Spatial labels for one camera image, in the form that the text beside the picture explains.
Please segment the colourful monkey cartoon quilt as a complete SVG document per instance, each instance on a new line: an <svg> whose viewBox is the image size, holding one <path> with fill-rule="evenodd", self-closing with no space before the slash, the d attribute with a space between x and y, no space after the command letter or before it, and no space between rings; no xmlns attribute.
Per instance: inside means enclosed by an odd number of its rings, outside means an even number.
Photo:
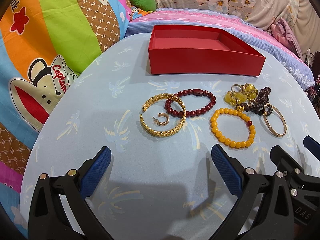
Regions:
<svg viewBox="0 0 320 240"><path fill-rule="evenodd" d="M130 0L1 0L1 239L26 239L23 175L49 115L124 38Z"/></svg>

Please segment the grey floral sheet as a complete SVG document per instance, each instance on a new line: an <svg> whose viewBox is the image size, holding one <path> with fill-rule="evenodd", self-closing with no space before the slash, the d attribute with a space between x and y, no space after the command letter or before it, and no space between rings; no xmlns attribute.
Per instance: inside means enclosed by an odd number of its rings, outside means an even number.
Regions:
<svg viewBox="0 0 320 240"><path fill-rule="evenodd" d="M158 8L202 9L234 15L268 30L283 18L303 54L319 51L319 16L309 0L155 0Z"/></svg>

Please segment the small dark bead mala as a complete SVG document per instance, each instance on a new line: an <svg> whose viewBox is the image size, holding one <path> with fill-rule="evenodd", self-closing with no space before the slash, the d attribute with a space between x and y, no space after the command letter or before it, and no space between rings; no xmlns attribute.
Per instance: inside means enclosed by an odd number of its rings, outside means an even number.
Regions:
<svg viewBox="0 0 320 240"><path fill-rule="evenodd" d="M269 103L269 98L268 96L271 94L271 89L270 87L264 87L263 89L260 90L255 102L256 102L256 107L257 109L263 108L266 104Z"/></svg>

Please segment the pink purple folded cloth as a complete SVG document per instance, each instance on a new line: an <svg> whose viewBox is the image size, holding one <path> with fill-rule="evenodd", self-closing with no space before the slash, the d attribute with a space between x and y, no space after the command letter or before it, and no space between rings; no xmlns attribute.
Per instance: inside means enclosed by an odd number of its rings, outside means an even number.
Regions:
<svg viewBox="0 0 320 240"><path fill-rule="evenodd" d="M279 20L274 21L270 25L270 31L271 31L272 36L278 42L280 42L287 49L292 51L300 59L303 58L303 54L302 54L300 45L298 43L298 40L296 39L289 24L283 18L280 18Z"/></svg>

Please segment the thin gold bangle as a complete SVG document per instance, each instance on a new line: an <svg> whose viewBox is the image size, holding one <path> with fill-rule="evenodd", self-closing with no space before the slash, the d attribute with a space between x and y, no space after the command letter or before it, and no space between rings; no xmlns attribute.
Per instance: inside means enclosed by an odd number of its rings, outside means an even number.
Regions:
<svg viewBox="0 0 320 240"><path fill-rule="evenodd" d="M287 133L287 124L279 109L271 104L263 107L263 121L268 131L277 138L282 138Z"/></svg>

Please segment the red cardboard box tray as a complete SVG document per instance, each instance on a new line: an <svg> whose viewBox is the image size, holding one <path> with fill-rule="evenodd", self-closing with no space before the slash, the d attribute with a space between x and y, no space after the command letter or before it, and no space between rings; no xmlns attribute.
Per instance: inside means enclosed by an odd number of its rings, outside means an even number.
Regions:
<svg viewBox="0 0 320 240"><path fill-rule="evenodd" d="M156 25L149 47L151 74L259 76L266 58L230 34L196 25Z"/></svg>

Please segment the gold hoop earring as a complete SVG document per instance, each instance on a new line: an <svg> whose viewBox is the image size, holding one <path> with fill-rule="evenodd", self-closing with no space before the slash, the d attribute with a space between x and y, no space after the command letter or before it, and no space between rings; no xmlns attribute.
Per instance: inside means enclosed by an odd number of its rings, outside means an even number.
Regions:
<svg viewBox="0 0 320 240"><path fill-rule="evenodd" d="M157 118L153 117L153 123L157 126L167 126L170 121L170 117L167 113L158 113Z"/></svg>

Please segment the light blue palm tablecloth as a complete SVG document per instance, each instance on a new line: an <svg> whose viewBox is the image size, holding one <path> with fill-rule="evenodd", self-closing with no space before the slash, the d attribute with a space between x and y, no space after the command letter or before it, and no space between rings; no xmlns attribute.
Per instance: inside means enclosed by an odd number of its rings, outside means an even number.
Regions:
<svg viewBox="0 0 320 240"><path fill-rule="evenodd" d="M270 102L287 124L274 137L263 118L251 115L256 135L249 148L227 153L244 167L274 174L269 152L281 146L306 174L319 175L319 161L303 146L309 135L319 139L319 118L300 85L271 54L258 77L215 74L151 75L149 34L116 43L79 76L43 126L30 154L21 187L20 213L28 218L37 179L46 173L62 176L93 158L103 147L112 161L88 199L94 214L115 239L208 239L226 218L236 197L231 195L212 163L217 143L210 131L212 112L189 118L167 138L151 136L140 118L159 130L153 117L164 101L142 112L154 95L200 88L216 96L215 108L225 108L225 94L234 84L270 87Z"/></svg>

